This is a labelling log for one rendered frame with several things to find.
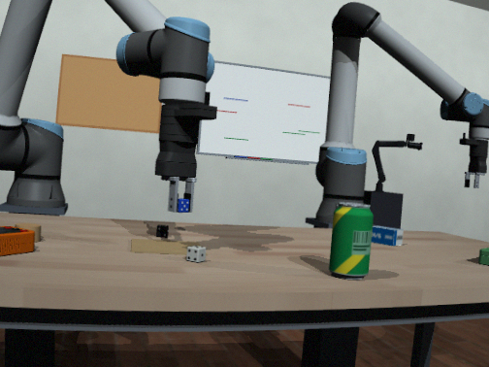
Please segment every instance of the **white die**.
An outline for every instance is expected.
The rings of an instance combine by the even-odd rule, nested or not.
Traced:
[[[206,248],[202,246],[188,247],[186,259],[191,262],[204,262],[206,260]]]

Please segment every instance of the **table leg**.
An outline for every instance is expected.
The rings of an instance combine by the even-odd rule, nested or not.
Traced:
[[[5,329],[5,367],[54,367],[54,333]]]
[[[302,367],[354,367],[358,327],[307,329],[304,334]]]
[[[411,367],[429,367],[435,323],[416,323],[412,344]]]

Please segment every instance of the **wall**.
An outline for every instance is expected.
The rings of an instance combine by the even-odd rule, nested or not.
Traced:
[[[489,97],[489,13],[446,0],[150,0],[166,17],[193,17],[212,30],[216,60],[330,75],[331,21],[348,2],[384,20],[469,90]],[[10,0],[0,0],[3,22]],[[61,54],[114,58],[130,30],[103,0],[53,0],[19,115],[55,121]],[[489,242],[489,177],[463,188],[468,126],[440,118],[440,98],[378,48],[362,41],[354,145],[368,152],[375,188],[376,140],[423,150],[381,151],[386,191],[405,195],[403,228]],[[321,202],[314,166],[197,157],[195,213],[167,212],[168,183],[154,176],[157,135],[65,127],[62,184],[68,216],[309,227]],[[0,175],[6,197],[13,172]]]

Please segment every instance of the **green and yellow can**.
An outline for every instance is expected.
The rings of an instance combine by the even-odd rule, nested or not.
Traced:
[[[370,205],[341,202],[333,215],[330,271],[335,277],[362,280],[369,273],[374,215]]]

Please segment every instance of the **green block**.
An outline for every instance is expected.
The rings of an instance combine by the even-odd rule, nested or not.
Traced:
[[[479,263],[481,265],[489,265],[489,248],[480,249]]]

